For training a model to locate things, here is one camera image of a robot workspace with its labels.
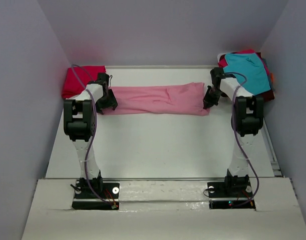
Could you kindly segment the pink t shirt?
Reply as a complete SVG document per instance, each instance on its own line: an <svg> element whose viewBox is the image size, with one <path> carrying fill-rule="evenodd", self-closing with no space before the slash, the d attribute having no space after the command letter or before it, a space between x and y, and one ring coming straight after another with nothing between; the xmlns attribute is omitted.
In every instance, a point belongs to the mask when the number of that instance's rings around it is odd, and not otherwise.
<svg viewBox="0 0 306 240"><path fill-rule="evenodd" d="M206 116L203 108L204 83L168 86L114 86L118 106L103 110L105 115L178 114Z"/></svg>

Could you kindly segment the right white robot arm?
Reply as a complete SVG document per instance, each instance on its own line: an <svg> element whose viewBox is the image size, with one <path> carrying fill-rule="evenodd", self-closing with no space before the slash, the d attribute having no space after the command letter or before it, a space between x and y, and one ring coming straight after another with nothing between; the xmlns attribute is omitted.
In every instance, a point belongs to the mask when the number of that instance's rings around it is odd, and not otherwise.
<svg viewBox="0 0 306 240"><path fill-rule="evenodd" d="M209 109L218 105L223 95L231 100L235 143L224 181L210 182L206 190L210 198L235 198L248 190L254 196L257 191L251 189L249 181L249 172L255 171L250 152L255 136L263 127L263 97L245 89L247 78L241 73L225 72L223 68L215 67L210 75L212 84L207 88L203 107Z"/></svg>

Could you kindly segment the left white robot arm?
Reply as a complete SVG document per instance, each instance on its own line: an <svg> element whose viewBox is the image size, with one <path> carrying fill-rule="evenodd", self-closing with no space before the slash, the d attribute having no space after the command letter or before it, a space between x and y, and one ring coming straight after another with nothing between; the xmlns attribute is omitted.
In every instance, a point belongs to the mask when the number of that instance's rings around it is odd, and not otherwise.
<svg viewBox="0 0 306 240"><path fill-rule="evenodd" d="M101 199L104 184L96 163L93 141L97 130L97 114L115 110L117 100L110 89L111 76L98 73L97 79L86 85L76 97L64 101L64 133L72 141L81 168L79 182L74 186L77 194Z"/></svg>

